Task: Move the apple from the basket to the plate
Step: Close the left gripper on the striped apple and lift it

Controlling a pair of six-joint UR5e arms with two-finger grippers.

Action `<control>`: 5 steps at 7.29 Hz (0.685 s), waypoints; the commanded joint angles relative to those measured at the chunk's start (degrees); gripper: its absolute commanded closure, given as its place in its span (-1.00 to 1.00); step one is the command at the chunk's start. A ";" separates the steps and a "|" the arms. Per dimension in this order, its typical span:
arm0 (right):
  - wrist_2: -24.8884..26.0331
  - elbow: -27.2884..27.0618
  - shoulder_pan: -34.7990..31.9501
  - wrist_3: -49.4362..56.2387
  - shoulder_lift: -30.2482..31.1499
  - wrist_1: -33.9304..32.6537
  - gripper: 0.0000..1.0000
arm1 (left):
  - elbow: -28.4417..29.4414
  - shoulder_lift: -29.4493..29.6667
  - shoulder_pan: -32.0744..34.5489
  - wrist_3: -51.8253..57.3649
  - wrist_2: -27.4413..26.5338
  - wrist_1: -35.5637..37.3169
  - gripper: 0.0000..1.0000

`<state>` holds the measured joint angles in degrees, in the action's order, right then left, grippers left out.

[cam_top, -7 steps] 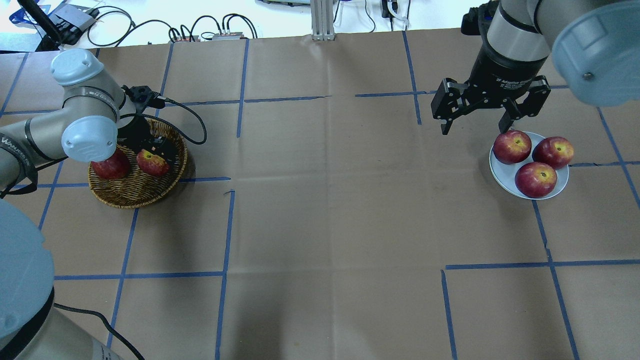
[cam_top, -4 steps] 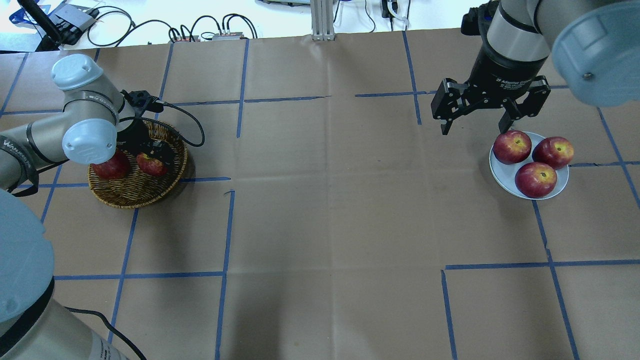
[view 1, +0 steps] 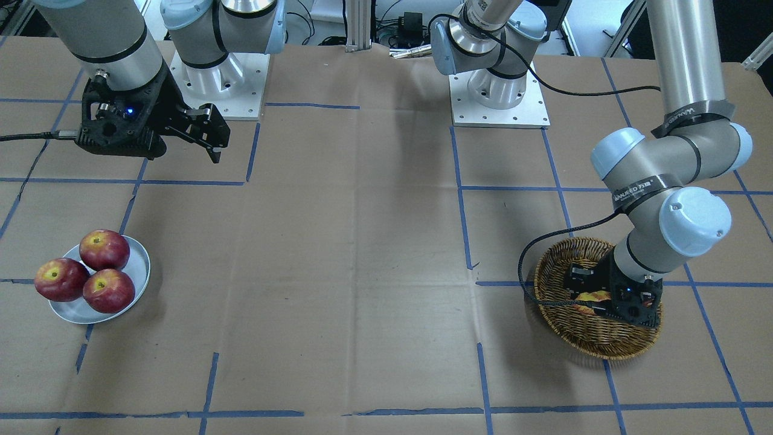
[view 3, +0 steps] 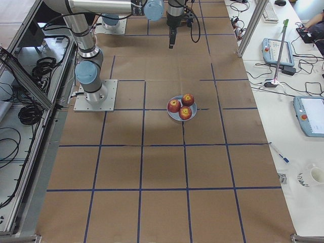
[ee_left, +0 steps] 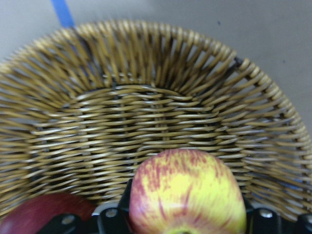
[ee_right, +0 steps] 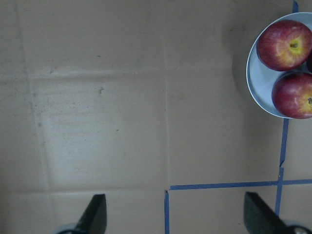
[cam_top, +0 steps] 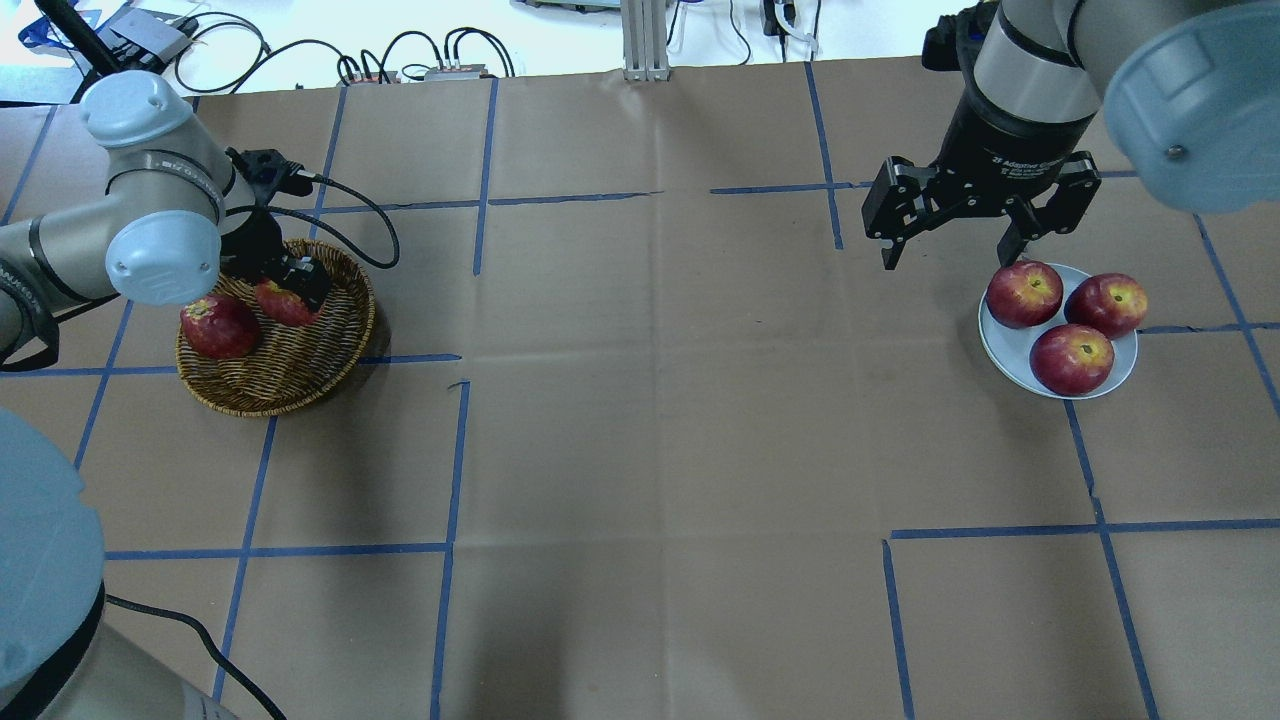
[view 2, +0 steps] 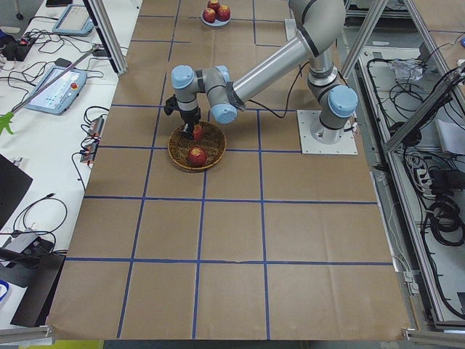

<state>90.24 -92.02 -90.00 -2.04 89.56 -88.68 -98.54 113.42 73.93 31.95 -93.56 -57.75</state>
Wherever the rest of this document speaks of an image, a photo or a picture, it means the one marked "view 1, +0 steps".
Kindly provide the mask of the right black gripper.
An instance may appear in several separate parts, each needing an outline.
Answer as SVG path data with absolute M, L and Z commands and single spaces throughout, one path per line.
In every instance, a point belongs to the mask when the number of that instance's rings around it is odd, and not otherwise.
M 216 105 L 205 103 L 199 108 L 173 108 L 163 116 L 158 133 L 201 146 L 218 164 L 221 152 L 229 146 L 230 127 Z

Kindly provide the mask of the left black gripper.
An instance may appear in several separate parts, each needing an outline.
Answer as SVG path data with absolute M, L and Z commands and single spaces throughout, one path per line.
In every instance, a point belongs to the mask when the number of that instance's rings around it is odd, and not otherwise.
M 613 254 L 605 254 L 601 261 L 593 267 L 585 267 L 579 263 L 572 262 L 563 276 L 563 288 L 568 291 L 569 299 L 575 301 L 575 297 L 582 292 L 605 290 L 610 292 L 611 300 L 604 302 L 588 301 L 591 302 L 591 306 L 588 307 L 593 309 L 618 308 L 610 289 L 611 261 L 613 258 Z

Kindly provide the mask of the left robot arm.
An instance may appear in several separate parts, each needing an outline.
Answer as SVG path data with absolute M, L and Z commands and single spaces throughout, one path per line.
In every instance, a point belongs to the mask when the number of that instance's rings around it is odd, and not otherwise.
M 731 229 L 726 203 L 693 182 L 744 165 L 752 138 L 732 122 L 713 3 L 648 1 L 664 119 L 652 139 L 634 127 L 604 137 L 591 162 L 634 228 L 585 269 L 572 265 L 564 284 L 569 304 L 598 314 L 655 309 L 662 278 L 711 250 Z M 510 108 L 527 82 L 544 14 L 522 1 L 467 1 L 452 16 L 431 19 L 434 63 L 447 76 L 473 71 L 470 91 L 482 105 Z

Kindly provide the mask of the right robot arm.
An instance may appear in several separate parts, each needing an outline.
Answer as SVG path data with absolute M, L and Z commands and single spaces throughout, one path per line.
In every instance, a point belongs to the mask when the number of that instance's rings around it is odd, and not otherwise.
M 283 1 L 162 1 L 182 63 L 177 82 L 132 1 L 36 1 L 37 11 L 88 73 L 74 135 L 99 156 L 163 156 L 165 136 L 205 149 L 213 163 L 230 129 L 216 100 L 246 80 L 237 53 L 280 53 Z

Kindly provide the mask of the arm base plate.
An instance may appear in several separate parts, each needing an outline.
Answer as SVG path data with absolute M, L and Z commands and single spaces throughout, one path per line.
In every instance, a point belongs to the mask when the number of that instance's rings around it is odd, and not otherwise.
M 448 77 L 456 127 L 540 129 L 550 125 L 542 90 L 521 60 Z
M 264 53 L 230 53 L 217 66 L 196 69 L 175 53 L 170 71 L 188 106 L 212 103 L 226 120 L 257 121 L 270 59 Z

